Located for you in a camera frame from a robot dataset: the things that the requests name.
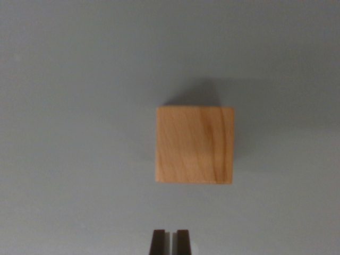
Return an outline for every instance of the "cube face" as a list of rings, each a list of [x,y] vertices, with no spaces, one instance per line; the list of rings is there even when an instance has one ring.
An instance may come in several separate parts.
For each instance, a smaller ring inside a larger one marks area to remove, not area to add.
[[[230,184],[233,147],[233,108],[157,109],[157,182]]]

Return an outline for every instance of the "gray background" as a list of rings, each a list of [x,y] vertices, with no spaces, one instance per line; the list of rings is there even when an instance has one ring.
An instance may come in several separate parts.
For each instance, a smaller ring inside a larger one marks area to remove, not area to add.
[[[194,255],[339,255],[339,14],[2,1],[0,254],[142,255],[187,228]],[[178,97],[235,107],[232,185],[154,181],[155,110]]]

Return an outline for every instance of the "wood grain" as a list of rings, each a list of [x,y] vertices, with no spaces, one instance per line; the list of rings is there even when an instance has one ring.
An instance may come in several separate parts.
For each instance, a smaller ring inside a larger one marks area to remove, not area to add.
[[[234,109],[157,109],[156,181],[226,183],[233,178]]]

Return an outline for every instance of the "table surface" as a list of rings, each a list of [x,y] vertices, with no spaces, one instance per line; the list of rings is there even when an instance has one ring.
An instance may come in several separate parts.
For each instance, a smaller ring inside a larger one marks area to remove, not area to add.
[[[340,4],[0,3],[0,253],[340,254]],[[156,108],[235,108],[232,185],[155,182]]]

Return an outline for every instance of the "wooden cube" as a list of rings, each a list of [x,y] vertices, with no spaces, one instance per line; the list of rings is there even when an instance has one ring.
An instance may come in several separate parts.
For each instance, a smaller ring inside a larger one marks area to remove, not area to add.
[[[233,178],[234,109],[157,109],[156,181],[226,183]]]

